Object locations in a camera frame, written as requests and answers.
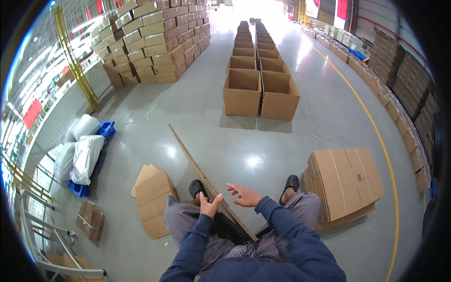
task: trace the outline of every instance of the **sleeve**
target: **sleeve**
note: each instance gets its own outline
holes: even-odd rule
[[[185,234],[177,255],[171,266],[161,276],[160,282],[194,281],[202,264],[203,254],[210,237],[208,231],[213,222],[211,217],[205,214],[199,215],[196,225]]]
[[[261,213],[268,225],[290,242],[288,249],[293,263],[303,272],[318,280],[346,280],[345,273],[319,239],[319,234],[306,227],[288,209],[266,196],[258,202],[255,212]]]

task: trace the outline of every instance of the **gray epoxy floor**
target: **gray epoxy floor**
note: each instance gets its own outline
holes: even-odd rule
[[[141,167],[151,163],[166,169],[181,200],[189,200],[188,185],[196,175],[168,128],[171,123],[221,192],[226,192],[225,183],[229,182],[273,199],[279,198],[288,175],[300,176],[312,151],[371,148],[385,189],[376,212],[320,234],[348,281],[384,281],[396,224],[388,164],[359,101],[315,47],[359,94],[387,147],[399,201],[399,242],[390,279],[397,280],[420,244],[424,199],[418,195],[409,154],[396,125],[348,65],[316,40],[292,31],[295,25],[291,24],[281,28],[267,23],[266,27],[300,90],[294,119],[225,116],[222,86],[237,25],[230,30],[223,25],[213,31],[211,45],[177,83],[117,89],[102,101],[95,116],[114,120],[116,134],[101,153],[102,162],[91,177],[88,199],[106,215],[98,243],[86,240],[75,227],[81,199],[67,189],[53,187],[56,210],[61,210],[61,203],[64,208],[64,227],[80,233],[74,251],[93,267],[107,270],[108,281],[158,281],[177,249],[170,236],[152,240],[146,235],[130,192]],[[264,223],[253,209],[233,208],[252,231]],[[61,214],[55,213],[54,218],[59,224]]]

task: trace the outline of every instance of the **hand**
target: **hand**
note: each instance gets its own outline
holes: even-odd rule
[[[213,203],[208,202],[208,198],[203,195],[203,192],[201,191],[199,193],[199,199],[200,199],[200,213],[203,213],[205,215],[208,215],[211,218],[215,217],[216,212],[218,211],[218,205],[220,202],[222,202],[222,199],[224,197],[222,194],[219,194],[213,201]]]
[[[235,184],[227,183],[227,191],[232,191],[232,196],[239,193],[238,199],[233,202],[243,207],[255,207],[258,202],[263,199],[262,196],[255,193],[251,189]]]

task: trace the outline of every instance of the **yellow floor line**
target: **yellow floor line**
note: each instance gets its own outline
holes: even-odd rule
[[[357,100],[362,105],[363,109],[365,110],[369,120],[371,121],[371,124],[374,127],[374,130],[376,131],[377,137],[379,138],[379,141],[381,142],[382,149],[384,150],[385,158],[387,159],[388,169],[390,170],[390,176],[391,176],[391,182],[393,184],[393,193],[395,195],[395,213],[396,213],[396,233],[395,233],[395,246],[393,248],[393,256],[391,258],[391,264],[390,269],[388,270],[386,282],[390,279],[391,271],[393,270],[393,265],[395,264],[395,258],[396,258],[396,250],[398,248],[398,234],[399,234],[399,206],[398,206],[398,192],[396,190],[396,182],[395,182],[395,175],[393,173],[393,168],[391,167],[390,158],[388,156],[387,148],[385,148],[384,140],[382,140],[382,136],[379,133],[379,129],[377,129],[376,123],[374,123],[373,118],[371,117],[368,109],[366,108],[365,104],[363,103],[362,99],[360,99],[360,96],[357,94],[357,92],[354,90],[354,88],[351,86],[351,84],[346,80],[346,78],[337,70],[337,68],[324,56],[318,49],[315,47],[312,47],[315,49],[316,52],[318,52],[331,66],[335,69],[335,71],[341,76],[341,78],[346,82],[346,84],[351,88],[352,92],[354,92],[354,95],[357,97]]]

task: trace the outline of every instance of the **corrugated cardboard edge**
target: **corrugated cardboard edge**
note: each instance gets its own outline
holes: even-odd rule
[[[213,198],[216,198],[216,196],[219,194],[216,190],[213,183],[210,182],[210,180],[207,178],[207,176],[202,172],[202,169],[199,167],[199,165],[194,161],[191,154],[186,149],[185,145],[180,140],[177,133],[174,131],[172,126],[170,124],[169,128],[172,131],[172,134],[174,135],[175,139],[177,140],[177,143],[180,146],[180,149],[182,149],[183,154],[185,154],[186,158],[188,159],[188,162],[190,166],[194,169],[194,171],[197,173],[199,178],[202,180],[202,183],[206,186],[208,191],[212,194]],[[227,210],[227,212],[233,217],[236,223],[238,223],[239,226],[249,235],[249,237],[254,241],[258,241],[258,238],[249,230],[249,228],[244,224],[244,222],[238,217],[238,215],[230,208],[230,205],[226,202],[226,200],[222,200],[222,206]]]

